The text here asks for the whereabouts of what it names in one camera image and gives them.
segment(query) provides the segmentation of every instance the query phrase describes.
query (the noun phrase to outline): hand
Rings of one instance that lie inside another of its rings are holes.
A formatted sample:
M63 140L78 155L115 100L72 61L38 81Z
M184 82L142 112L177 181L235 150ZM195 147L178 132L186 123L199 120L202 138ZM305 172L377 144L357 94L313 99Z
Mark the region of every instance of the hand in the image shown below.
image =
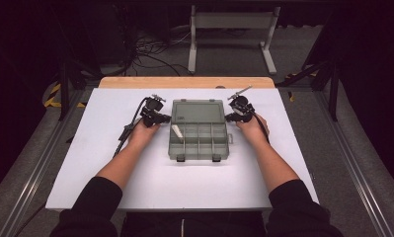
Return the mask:
M256 114L256 116L264 125L265 129L267 130L267 133L270 134L270 131L268 130L267 121L258 114ZM236 125L242 130L246 139L248 139L248 141L252 144L252 146L256 147L261 143L264 142L268 143L255 117L252 117L252 119L248 122L236 121Z
M159 127L160 124L154 124L150 127L147 127L144 124L143 119L141 119L129 136L127 145L134 145L144 149L151 141L153 135L156 133Z

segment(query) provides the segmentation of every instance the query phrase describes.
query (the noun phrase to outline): black metal bar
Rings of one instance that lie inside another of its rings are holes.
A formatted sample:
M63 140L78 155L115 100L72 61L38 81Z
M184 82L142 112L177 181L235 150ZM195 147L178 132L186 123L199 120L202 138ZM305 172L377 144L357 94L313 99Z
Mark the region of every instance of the black metal bar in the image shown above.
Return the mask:
M330 98L329 98L329 113L333 121L338 121L336 117L336 104L338 102L338 87L339 87L339 69L335 66L333 68L333 76L330 85Z
M67 57L66 60L72 63L77 69L82 69L88 72L93 77L95 77L96 80L101 80L102 78L105 77L105 75L102 72L94 70L92 67L86 65L85 63L79 60L75 60L72 57Z
M68 95L68 77L67 77L67 63L60 62L60 93L61 93L61 114L58 120L63 120L69 110L69 95Z
M285 80L283 82L279 82L276 83L276 87L287 87L289 85L291 85L292 83L295 83L301 79L303 79L304 77L310 75L311 73L320 70L321 68L323 68L325 65L327 65L327 62L320 62L318 64L312 65L311 67L297 73L295 76L293 76L292 78Z
M73 115L74 111L76 110L76 105L79 103L80 98L82 97L83 92L76 91L72 97L71 107L67 113L66 119L58 122L52 132L52 135L46 144L44 151L42 152L38 162L31 173L30 177L28 178L27 182L24 185L24 188L15 203L14 208L12 209L11 213L9 214L8 219L6 220L5 224L2 227L0 232L0 237L10 237L15 236L15 231L18 228L24 214L27 212L27 209L33 200L35 194L37 193L37 189L39 187L39 183L44 176L46 169L49 163L52 161L54 157L54 153L57 149L57 143L62 136L68 122L70 121L71 116Z
M319 70L319 72L316 75L316 78L311 82L311 88L313 91L323 91L325 88L326 84L329 82L330 77L332 75L332 68L334 67L334 64L326 64Z

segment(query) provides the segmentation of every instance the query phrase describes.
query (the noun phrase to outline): white board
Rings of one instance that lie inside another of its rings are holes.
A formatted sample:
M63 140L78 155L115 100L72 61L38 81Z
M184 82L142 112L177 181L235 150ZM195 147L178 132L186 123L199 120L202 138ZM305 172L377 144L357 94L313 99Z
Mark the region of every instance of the white board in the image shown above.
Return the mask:
M175 99L222 100L232 113L229 98L235 89L95 89L58 173L46 208L71 208L79 194L113 157L123 127L129 124L144 97L157 94L167 100L162 114L170 115ZM244 93L264 117L275 150L316 192L277 89L250 89ZM178 163L168 155L169 126L163 124L142 153L118 206L128 210L253 209L271 207L255 153L234 122L230 155L219 163L188 160Z

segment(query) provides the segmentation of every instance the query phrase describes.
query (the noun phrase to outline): gray carpet floor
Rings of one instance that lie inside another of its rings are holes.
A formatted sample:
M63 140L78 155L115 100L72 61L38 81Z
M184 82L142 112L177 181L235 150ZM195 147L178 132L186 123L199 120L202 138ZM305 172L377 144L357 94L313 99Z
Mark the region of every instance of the gray carpet floor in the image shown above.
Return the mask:
M288 73L300 70L313 42L321 28L277 29L271 46L271 53L276 64L277 75L271 76L275 82L283 80ZM259 41L265 34L248 31L235 37L224 31L204 32L198 36L197 76L269 76L267 67L259 49ZM154 55L170 64L187 66L189 44L183 42L168 48L163 53ZM153 59L140 57L141 65L160 66ZM175 67L182 75L187 70ZM139 76L175 76L169 67L129 68L126 75ZM309 79L291 87L295 101L288 98L287 90L280 90L288 117L291 121L307 168L312 173L313 183L322 205L332 212L332 223L341 229L345 236L382 236L369 217L368 210L358 194L357 186L344 162L344 154L333 133L326 114L320 109L317 93L328 96L328 89L312 92L308 89ZM81 102L87 102L94 86L88 86L83 92ZM52 183L61 167L70 144L67 139L74 136L83 115L83 108L76 108L68 121L56 152L46 169L36 194L29 203L20 226L47 199ZM31 140L15 162L14 166L0 185L0 231L23 191L24 184L30 177L38 159L58 123L59 108L47 108L47 112L37 127ZM355 159L365 179L375 194L384 217L394 236L394 181L381 163L378 155L362 130L354 111L344 93L339 93L337 124L343 130ZM120 228L124 213L117 211L113 223ZM42 209L25 227L20 236L47 236L58 222L58 212Z

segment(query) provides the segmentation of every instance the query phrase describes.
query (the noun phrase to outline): cable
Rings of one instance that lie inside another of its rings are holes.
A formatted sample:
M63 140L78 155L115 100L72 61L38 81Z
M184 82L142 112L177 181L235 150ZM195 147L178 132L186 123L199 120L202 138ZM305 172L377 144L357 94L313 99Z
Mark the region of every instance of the cable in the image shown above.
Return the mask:
M255 119L258 121L258 124L259 124L259 126L261 127L261 130L262 130L262 132L264 133L264 136L265 136L265 138L267 139L267 142L268 142L269 144L271 144L271 143L270 143L270 138L269 138L269 136L268 136L268 132L267 132L267 130L265 129L264 124L261 122L261 120L259 119L259 117L258 117L254 112L250 111L250 113L251 113L251 114L255 117Z
M34 219L34 217L36 217L36 215L45 207L46 202L44 202L31 216L30 218L28 218L25 223L18 229L18 231L16 232L16 234L14 235L14 237L18 237L22 231L25 229L25 227L27 227L27 225Z
M137 54L137 57L136 57L137 59L138 59L138 61L140 62L140 64L142 64L143 62L141 61L141 59L140 59L140 56Z
M187 42L184 41L184 39L187 38L187 36L190 34L191 32L188 32L184 37L182 37L181 39L177 39L177 40L171 40L171 44L166 45L165 43L163 43L162 41L159 40L154 40L154 41L145 41L142 44L139 44L137 46L137 50L141 53L154 53L154 54L160 54L163 51L165 51L166 49L168 49L171 46L177 45L181 42Z
M167 63L167 62L165 62L165 61L163 61L163 60L160 60L159 58L156 58L156 57L153 57L153 56L150 56L150 55L147 55L147 54L142 54L142 53L139 53L139 55L146 56L146 57L149 57L149 58L151 58L151 59L153 59L153 60L159 61L159 62L165 64L166 66L172 68L172 70L174 70L175 73L176 73L178 76L181 76L181 74L180 74L171 64L169 64L169 63Z
M129 137L129 134L134 130L134 128L135 128L135 126L136 126L136 124L134 124L134 122L135 122L135 120L136 120L136 118L137 118L138 112L140 111L140 108L141 108L141 106L143 105L143 103L144 103L145 101L147 101L148 99L149 99L149 98L146 97L146 98L144 98L144 99L140 102L140 104L138 105L137 110L135 111L134 117L132 118L131 123L130 123L129 125L126 125L126 126L123 128L123 132L122 132L122 134L121 134L120 137L119 137L120 143L119 143L119 145L118 145L118 147L117 147L117 150L116 150L116 152L115 152L113 158L116 157L116 155L120 152L120 150L122 149L123 144L126 142L126 139Z
M106 74L101 73L102 77L122 75L122 73L126 72L126 70L129 68L130 65L131 65L131 62L126 62L124 64L124 67L119 69L119 70L116 70L116 71L113 71L113 72L110 72L110 73L106 73ZM82 75L85 76L86 79L90 79L90 80L96 79L96 77L94 77L94 76L89 76L89 75L85 75L85 74L82 74Z
M238 32L238 31L241 31L242 33L240 33L240 34L235 34L234 33L234 32ZM240 37L242 37L243 35L245 35L247 33L247 30L246 29L243 29L243 30L227 30L224 33L226 33L226 34L228 34L228 35L230 35L232 37L235 37L235 38L240 38Z
M134 61L132 61L132 69L135 71L135 76L138 76L138 72L134 67L134 64L137 65L137 63L135 63Z
M126 76L126 70L123 71L123 76Z
M139 64L137 64L136 62L132 62L133 64L135 64L135 65L137 65L137 66L139 66L139 67L144 67L144 68L160 68L160 67L167 67L167 65L161 65L161 66L143 66L143 65L139 65ZM185 70L188 70L188 68L186 67L186 66L184 66L184 65L181 65L181 64L170 64L171 66L180 66L180 67L182 67L182 68L184 68Z

